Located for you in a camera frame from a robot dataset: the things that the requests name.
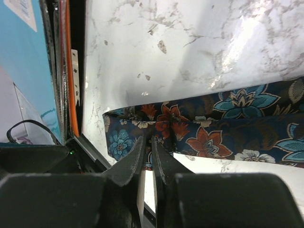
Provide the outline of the floral navy necktie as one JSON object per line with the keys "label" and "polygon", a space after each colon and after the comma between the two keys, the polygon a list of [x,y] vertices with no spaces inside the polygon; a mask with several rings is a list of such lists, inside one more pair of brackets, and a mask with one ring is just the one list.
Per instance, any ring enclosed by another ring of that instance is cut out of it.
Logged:
{"label": "floral navy necktie", "polygon": [[119,161],[146,136],[170,154],[304,165],[304,79],[234,89],[180,100],[129,106],[103,115],[108,154]]}

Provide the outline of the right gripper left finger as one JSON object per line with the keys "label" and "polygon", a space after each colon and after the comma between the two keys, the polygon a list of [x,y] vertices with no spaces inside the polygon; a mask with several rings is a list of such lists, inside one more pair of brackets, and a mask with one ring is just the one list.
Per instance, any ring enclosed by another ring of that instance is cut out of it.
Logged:
{"label": "right gripper left finger", "polygon": [[102,173],[16,173],[0,181],[3,228],[139,228],[145,137]]}

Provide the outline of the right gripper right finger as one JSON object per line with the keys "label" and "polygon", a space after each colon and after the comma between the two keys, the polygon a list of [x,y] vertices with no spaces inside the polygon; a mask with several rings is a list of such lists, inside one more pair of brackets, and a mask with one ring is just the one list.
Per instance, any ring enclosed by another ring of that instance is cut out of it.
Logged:
{"label": "right gripper right finger", "polygon": [[152,138],[159,228],[301,228],[287,185],[270,173],[195,174]]}

